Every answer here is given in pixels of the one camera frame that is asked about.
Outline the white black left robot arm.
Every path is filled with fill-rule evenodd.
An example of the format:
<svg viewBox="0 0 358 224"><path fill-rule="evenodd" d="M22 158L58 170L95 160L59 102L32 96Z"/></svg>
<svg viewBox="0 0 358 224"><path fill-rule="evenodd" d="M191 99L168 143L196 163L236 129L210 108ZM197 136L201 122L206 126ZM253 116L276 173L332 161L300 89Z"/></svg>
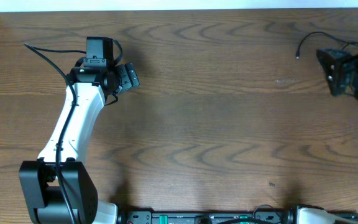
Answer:
<svg viewBox="0 0 358 224"><path fill-rule="evenodd" d="M118 206L98 198L85 168L96 118L108 97L139 86L134 65L114 56L119 42L88 37L86 50L69 73L53 68L66 83L66 97L55 129L38 158L23 161L19 180L32 223L125 223Z"/></svg>

